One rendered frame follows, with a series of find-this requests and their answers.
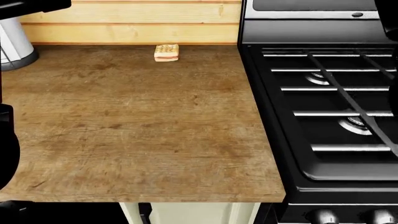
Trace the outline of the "waffle sandwich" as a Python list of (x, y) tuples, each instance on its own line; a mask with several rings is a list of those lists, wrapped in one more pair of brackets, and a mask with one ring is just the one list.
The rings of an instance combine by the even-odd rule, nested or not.
[(178, 44), (164, 44), (155, 47), (154, 59), (156, 62), (173, 62), (179, 59)]

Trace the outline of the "black gas stove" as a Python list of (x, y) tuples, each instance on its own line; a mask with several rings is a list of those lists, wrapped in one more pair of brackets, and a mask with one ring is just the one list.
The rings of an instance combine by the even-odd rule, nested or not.
[(398, 218), (398, 164), (297, 159), (252, 56), (263, 48), (370, 47), (392, 48), (398, 70), (398, 42), (386, 37), (374, 0), (242, 0), (238, 50), (285, 190), (280, 203), (260, 205), (254, 224), (311, 224), (308, 216), (322, 209), (339, 224), (366, 224), (379, 209)]

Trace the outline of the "cream base cabinet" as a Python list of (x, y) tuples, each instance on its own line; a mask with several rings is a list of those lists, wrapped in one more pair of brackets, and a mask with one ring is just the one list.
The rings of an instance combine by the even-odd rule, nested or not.
[(254, 224), (260, 203), (120, 203), (128, 224)]

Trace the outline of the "small silver gas burner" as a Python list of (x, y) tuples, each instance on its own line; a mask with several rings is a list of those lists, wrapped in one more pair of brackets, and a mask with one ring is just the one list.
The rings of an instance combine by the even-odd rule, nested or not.
[(329, 81), (320, 72), (310, 72), (306, 74), (305, 78), (317, 85), (330, 85)]

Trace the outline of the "black stove grate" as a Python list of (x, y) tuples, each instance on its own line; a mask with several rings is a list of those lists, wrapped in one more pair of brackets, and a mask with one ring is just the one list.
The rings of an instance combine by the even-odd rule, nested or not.
[[(398, 164), (392, 48), (263, 48), (252, 56), (297, 159)], [(330, 85), (309, 82), (310, 72), (320, 72)], [(345, 130), (338, 121), (346, 117), (359, 117), (373, 135)]]

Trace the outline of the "large silver gas burner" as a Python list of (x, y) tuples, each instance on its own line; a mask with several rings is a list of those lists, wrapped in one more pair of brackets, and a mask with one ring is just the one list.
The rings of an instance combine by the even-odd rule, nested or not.
[(338, 124), (348, 130), (349, 132), (359, 134), (362, 136), (372, 136), (372, 132), (365, 126), (359, 117), (346, 117), (340, 119)]

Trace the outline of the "black silver stove knob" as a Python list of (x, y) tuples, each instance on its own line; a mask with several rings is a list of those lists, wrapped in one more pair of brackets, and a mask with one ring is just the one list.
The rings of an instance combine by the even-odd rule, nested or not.
[(366, 224), (398, 224), (398, 218), (389, 210), (371, 210), (367, 215)]
[(311, 224), (339, 224), (339, 219), (332, 210), (314, 210), (308, 220)]

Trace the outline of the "white cylindrical appliance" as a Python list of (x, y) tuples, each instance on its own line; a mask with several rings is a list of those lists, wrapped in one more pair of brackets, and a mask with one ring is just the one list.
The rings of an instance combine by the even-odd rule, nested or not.
[(18, 17), (0, 20), (1, 71), (26, 67), (39, 59)]

